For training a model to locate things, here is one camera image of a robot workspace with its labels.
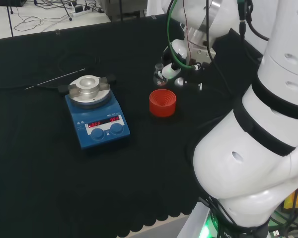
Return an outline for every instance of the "floor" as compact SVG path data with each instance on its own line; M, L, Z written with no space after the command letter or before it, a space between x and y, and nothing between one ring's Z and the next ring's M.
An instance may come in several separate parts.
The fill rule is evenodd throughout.
M94 0L86 0L87 4L95 2ZM85 4L84 0L77 0L78 4ZM54 31L56 29L67 29L72 27L79 27L79 26L86 26L86 25L93 25L93 24L99 24L99 23L105 23L110 22L109 18L106 16L105 13L98 13L96 11L87 13L85 15L81 15L78 17L72 17L72 21L69 21L69 18L65 12L64 8L52 8L52 9L43 9L36 5L34 5L34 2L27 1L23 7L13 7L12 8L14 14L11 16L11 24L13 29L14 36L20 36L20 35L27 35L27 34L33 34L33 33L39 33L43 31ZM42 22L42 25L36 26L39 24L38 20L35 20L37 18L30 18L26 21L31 21L28 23L22 23L22 19L25 20L29 16L36 16L39 18L46 18L51 17L53 19L46 19L44 22ZM1 38L7 38L11 37L11 30L8 20L8 14L6 7L0 6L0 39Z

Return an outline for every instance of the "red plastic cap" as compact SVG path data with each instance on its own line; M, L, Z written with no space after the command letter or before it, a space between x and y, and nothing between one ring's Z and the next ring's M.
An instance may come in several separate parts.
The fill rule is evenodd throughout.
M175 94L169 90L155 90L149 96L149 110L156 117L169 117L175 112L176 100Z

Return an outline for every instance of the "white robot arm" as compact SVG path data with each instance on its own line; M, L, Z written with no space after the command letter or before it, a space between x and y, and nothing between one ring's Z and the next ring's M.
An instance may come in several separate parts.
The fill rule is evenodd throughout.
M205 0L185 0L185 4L192 32L189 46L202 47ZM210 0L209 10L212 39L226 34L238 16L236 0ZM183 0L172 18L185 23ZM298 0L279 0L258 79L198 143L193 166L203 189L241 227L266 223L298 188Z
M167 13L170 1L165 0L162 4L164 12ZM177 1L171 17L183 24L186 24L184 32L188 31L188 38L184 34L184 40L174 40L171 45L179 58L187 65L200 63L209 64L209 57L206 47L206 0L185 1L185 18L183 0ZM212 57L216 55L212 49L213 42L217 37L229 32L233 24L237 22L238 12L236 0L210 0L209 2L209 45ZM165 64L162 70L163 78L174 79L181 71L181 68L171 63Z

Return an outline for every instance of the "green light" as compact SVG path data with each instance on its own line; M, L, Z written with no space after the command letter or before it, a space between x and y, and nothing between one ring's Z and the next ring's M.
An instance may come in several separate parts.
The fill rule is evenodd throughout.
M210 230L209 230L208 226L204 225L202 227L199 238L208 238L209 234L210 234Z

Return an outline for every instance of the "black tablecloth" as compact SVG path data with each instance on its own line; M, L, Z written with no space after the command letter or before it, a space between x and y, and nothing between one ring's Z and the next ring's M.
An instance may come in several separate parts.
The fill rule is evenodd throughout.
M112 90L131 131L127 139L82 151L58 93L0 90L0 238L123 237L156 219L190 214L199 189L184 145L198 125L227 113L233 100L170 83L176 114L164 120L149 114L165 29L159 16L0 40L0 87L40 83L95 60L92 74L116 75ZM183 39L179 23L172 22L170 31L172 39ZM230 32L214 48L230 87L242 94L256 67L239 37ZM193 80L225 92L212 66Z

